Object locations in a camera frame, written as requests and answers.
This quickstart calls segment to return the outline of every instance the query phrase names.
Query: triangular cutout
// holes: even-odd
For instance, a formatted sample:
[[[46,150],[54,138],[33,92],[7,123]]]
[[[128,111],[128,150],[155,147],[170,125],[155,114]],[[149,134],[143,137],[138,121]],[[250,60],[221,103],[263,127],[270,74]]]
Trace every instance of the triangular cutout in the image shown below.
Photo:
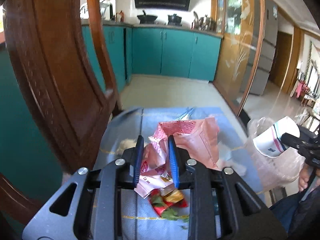
[[[261,206],[241,183],[235,184],[243,215],[250,216],[261,211]]]
[[[75,183],[70,184],[70,186],[52,204],[49,209],[50,212],[66,217],[76,188],[77,185]]]

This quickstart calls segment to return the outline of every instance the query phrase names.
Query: pink packaging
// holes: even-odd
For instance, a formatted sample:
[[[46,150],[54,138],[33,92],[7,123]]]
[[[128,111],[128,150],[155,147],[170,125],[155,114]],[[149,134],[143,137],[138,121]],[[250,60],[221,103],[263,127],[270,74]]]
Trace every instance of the pink packaging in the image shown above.
[[[168,137],[173,135],[177,147],[186,149],[191,158],[209,169],[217,169],[219,127],[214,117],[203,120],[160,122],[144,148],[140,178],[135,191],[143,198],[153,189],[172,184],[168,160]]]

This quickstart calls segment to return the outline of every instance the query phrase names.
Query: blue gripper pad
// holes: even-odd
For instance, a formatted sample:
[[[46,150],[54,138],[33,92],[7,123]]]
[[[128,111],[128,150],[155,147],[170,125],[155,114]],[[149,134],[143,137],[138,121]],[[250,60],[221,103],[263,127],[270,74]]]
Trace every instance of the blue gripper pad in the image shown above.
[[[174,186],[179,188],[179,153],[176,147],[176,143],[174,141],[173,136],[169,136],[168,138],[168,148],[169,148],[169,160],[170,160],[170,169],[171,175],[173,179]]]
[[[140,169],[141,169],[141,162],[142,162],[142,156],[143,156],[143,148],[144,148],[144,140],[141,135],[139,135],[136,147],[134,148],[134,167],[133,167],[133,183],[134,187],[137,186],[139,182],[139,176],[140,176]]]

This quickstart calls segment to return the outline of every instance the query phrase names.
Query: human hand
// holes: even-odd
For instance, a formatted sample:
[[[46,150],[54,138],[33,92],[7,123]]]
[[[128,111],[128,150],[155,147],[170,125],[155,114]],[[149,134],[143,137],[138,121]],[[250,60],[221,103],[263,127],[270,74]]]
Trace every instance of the human hand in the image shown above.
[[[320,170],[318,169],[316,172],[317,176],[320,177]],[[308,182],[310,179],[309,174],[309,165],[304,164],[302,170],[300,171],[299,176],[299,191],[304,191],[308,187]],[[317,184],[315,187],[320,186],[320,179],[318,179]]]

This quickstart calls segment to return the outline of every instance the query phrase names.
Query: pink stripe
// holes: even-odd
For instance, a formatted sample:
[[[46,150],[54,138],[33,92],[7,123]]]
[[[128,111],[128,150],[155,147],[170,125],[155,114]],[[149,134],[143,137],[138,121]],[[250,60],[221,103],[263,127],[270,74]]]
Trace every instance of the pink stripe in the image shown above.
[[[273,126],[271,127],[271,131],[272,131],[273,141],[274,141],[276,147],[278,148],[279,152],[282,153],[283,151],[280,148],[280,145],[279,145],[279,142],[278,142],[278,138],[275,137],[275,134],[273,132]]]

